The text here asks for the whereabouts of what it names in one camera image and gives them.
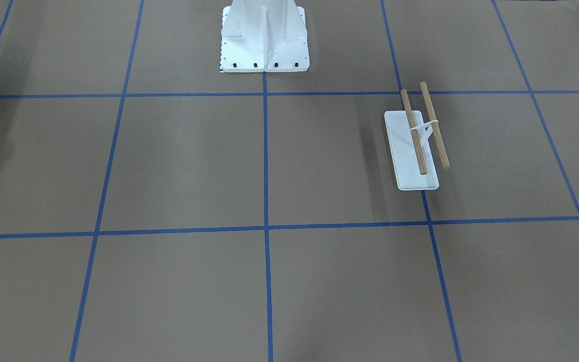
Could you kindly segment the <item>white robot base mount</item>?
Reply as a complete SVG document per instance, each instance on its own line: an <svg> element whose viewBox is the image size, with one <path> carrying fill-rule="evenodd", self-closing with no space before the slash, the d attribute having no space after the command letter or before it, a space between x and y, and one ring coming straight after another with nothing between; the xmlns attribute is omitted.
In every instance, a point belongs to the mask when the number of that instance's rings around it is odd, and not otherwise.
<svg viewBox="0 0 579 362"><path fill-rule="evenodd" d="M220 71L310 69L306 12L295 1L232 1L221 21Z"/></svg>

